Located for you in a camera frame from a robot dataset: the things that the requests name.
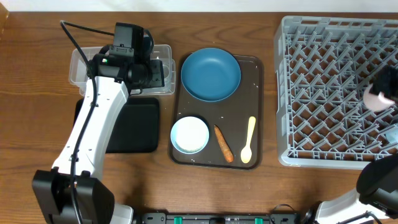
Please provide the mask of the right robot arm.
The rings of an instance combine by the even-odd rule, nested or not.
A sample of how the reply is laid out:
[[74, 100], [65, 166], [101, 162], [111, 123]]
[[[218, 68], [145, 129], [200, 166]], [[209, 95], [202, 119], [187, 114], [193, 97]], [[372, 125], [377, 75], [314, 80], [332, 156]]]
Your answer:
[[[377, 112], [397, 103], [397, 69], [384, 67], [363, 96], [367, 109]], [[397, 218], [397, 155], [369, 163], [356, 188], [311, 208], [301, 223], [380, 223]]]

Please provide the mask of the light blue cup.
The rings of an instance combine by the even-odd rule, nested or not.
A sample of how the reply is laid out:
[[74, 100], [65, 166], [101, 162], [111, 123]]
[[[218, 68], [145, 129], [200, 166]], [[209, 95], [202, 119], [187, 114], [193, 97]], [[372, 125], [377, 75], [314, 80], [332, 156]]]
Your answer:
[[385, 133], [385, 137], [389, 144], [397, 143], [397, 133], [397, 124], [392, 124], [388, 127], [388, 130]]

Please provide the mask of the light blue small bowl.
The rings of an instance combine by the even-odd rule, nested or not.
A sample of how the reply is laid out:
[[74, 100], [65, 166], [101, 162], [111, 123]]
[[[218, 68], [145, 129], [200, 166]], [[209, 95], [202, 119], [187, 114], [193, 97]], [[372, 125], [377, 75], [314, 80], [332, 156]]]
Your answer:
[[183, 154], [195, 154], [205, 148], [210, 138], [206, 123], [197, 117], [186, 116], [174, 123], [170, 132], [173, 147]]

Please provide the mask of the pink white cup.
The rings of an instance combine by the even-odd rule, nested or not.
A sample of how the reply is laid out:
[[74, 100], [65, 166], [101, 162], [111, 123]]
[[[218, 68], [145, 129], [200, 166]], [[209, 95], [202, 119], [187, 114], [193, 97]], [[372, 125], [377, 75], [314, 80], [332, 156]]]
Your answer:
[[364, 91], [363, 101], [367, 109], [378, 112], [388, 109], [390, 106], [395, 104], [395, 101], [387, 99], [384, 97], [383, 92], [375, 95], [370, 93], [373, 88], [373, 84], [370, 84]]

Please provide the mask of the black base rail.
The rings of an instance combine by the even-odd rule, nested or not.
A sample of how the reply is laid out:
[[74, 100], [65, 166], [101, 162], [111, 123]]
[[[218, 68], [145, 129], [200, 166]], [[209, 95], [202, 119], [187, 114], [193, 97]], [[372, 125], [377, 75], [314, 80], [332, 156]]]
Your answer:
[[132, 224], [297, 224], [298, 212], [271, 213], [171, 213], [167, 210], [150, 210], [135, 213]]

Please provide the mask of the pale yellow spoon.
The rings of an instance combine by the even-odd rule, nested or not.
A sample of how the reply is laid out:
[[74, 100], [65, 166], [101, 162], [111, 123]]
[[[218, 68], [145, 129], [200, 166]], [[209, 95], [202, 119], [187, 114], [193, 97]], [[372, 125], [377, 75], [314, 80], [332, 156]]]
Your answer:
[[241, 150], [241, 161], [245, 164], [247, 164], [252, 157], [251, 140], [255, 125], [256, 125], [256, 118], [254, 116], [251, 116], [248, 120], [246, 144]]

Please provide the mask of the grey dishwasher rack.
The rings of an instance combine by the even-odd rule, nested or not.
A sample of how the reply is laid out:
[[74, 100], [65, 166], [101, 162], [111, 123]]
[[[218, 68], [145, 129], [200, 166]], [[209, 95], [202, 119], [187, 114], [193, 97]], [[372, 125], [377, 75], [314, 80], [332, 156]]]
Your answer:
[[284, 166], [363, 169], [397, 153], [397, 106], [367, 109], [365, 89], [397, 66], [397, 21], [286, 16], [274, 37], [277, 152]]

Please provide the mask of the dark blue plate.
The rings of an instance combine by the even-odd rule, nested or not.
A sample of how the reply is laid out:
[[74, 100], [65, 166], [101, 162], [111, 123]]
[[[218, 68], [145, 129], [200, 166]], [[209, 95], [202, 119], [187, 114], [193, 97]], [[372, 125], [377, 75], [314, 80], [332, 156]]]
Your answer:
[[194, 98], [206, 102], [230, 97], [241, 83], [236, 58], [217, 48], [204, 48], [190, 54], [181, 68], [181, 82]]

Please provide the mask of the black plastic bin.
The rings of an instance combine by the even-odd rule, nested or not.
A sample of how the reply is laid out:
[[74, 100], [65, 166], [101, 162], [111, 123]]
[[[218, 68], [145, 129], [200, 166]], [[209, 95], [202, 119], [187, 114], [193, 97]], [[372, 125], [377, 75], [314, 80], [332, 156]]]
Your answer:
[[115, 122], [107, 153], [150, 153], [159, 142], [159, 101], [129, 98]]

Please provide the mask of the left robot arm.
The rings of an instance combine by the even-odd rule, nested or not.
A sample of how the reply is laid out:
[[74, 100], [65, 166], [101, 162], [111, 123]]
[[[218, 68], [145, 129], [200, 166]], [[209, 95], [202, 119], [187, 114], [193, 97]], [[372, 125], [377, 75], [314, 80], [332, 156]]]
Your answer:
[[86, 92], [68, 141], [50, 170], [36, 171], [32, 189], [47, 223], [132, 223], [134, 210], [116, 203], [102, 183], [106, 149], [132, 90], [164, 85], [162, 62], [151, 58], [149, 30], [118, 22], [113, 43], [84, 60]]

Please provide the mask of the dark brown serving tray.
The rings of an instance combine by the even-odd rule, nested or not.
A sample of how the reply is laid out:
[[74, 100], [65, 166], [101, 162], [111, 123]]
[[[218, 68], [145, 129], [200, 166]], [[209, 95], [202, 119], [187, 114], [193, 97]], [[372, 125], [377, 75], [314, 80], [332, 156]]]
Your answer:
[[[262, 115], [264, 66], [252, 56], [234, 56], [241, 68], [242, 77], [238, 89], [228, 98], [217, 102], [205, 102], [194, 98], [178, 84], [173, 122], [186, 116], [202, 119], [208, 126], [210, 137], [207, 145], [198, 153], [184, 154], [169, 144], [169, 157], [177, 164], [219, 167], [239, 170], [255, 169], [262, 161]], [[256, 125], [251, 139], [252, 156], [248, 163], [241, 160], [241, 149], [246, 145], [248, 121], [253, 116]], [[214, 126], [219, 127], [234, 160], [227, 162], [215, 136]]]

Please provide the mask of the orange carrot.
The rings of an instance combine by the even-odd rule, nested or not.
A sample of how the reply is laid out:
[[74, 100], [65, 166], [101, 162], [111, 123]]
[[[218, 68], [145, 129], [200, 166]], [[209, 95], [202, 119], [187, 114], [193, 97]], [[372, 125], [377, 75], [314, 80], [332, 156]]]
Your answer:
[[219, 147], [224, 155], [225, 160], [228, 163], [233, 162], [234, 161], [233, 153], [231, 152], [231, 149], [229, 148], [221, 130], [219, 129], [219, 127], [217, 127], [217, 125], [214, 125], [214, 130], [215, 130], [216, 139], [218, 141]]

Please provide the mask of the clear plastic bin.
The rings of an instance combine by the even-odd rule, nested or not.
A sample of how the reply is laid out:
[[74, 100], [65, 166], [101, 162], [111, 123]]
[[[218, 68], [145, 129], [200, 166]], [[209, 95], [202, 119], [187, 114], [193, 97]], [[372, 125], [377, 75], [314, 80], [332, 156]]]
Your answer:
[[[172, 58], [171, 47], [167, 44], [154, 45], [150, 59], [159, 59], [162, 61], [165, 86], [143, 89], [141, 96], [173, 95], [175, 91], [176, 72], [175, 61]], [[85, 95], [87, 79], [86, 65], [77, 49], [75, 49], [72, 52], [72, 58], [70, 62], [69, 82], [80, 89], [81, 96]]]

